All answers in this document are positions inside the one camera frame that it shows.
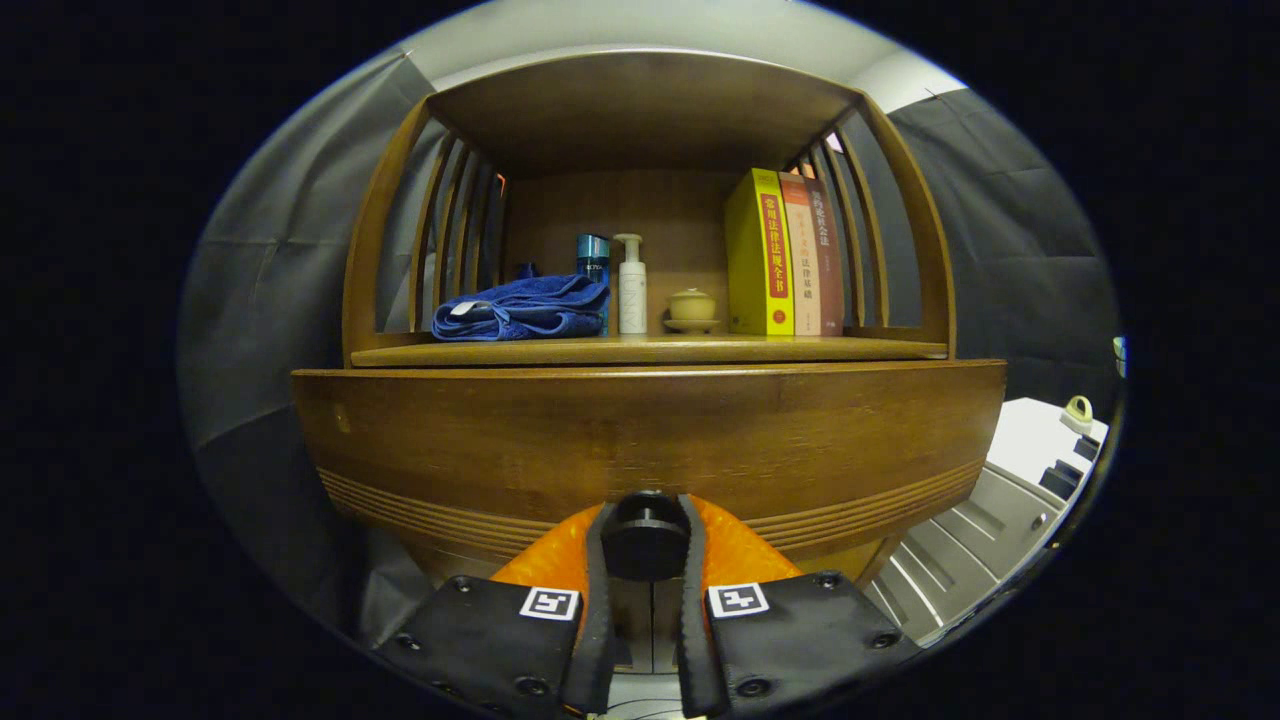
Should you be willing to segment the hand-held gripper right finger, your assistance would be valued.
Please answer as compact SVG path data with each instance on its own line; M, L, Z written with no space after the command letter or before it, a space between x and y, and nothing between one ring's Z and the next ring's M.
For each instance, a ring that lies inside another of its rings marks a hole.
M722 507L682 495L686 715L814 719L902 671L920 646L837 570L805 573Z

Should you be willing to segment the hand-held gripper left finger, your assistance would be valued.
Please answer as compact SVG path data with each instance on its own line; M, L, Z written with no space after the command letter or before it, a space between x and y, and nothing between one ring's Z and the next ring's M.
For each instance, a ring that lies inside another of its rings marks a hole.
M603 714L614 635L602 532L613 511L576 512L489 578L448 578L378 656L476 714Z

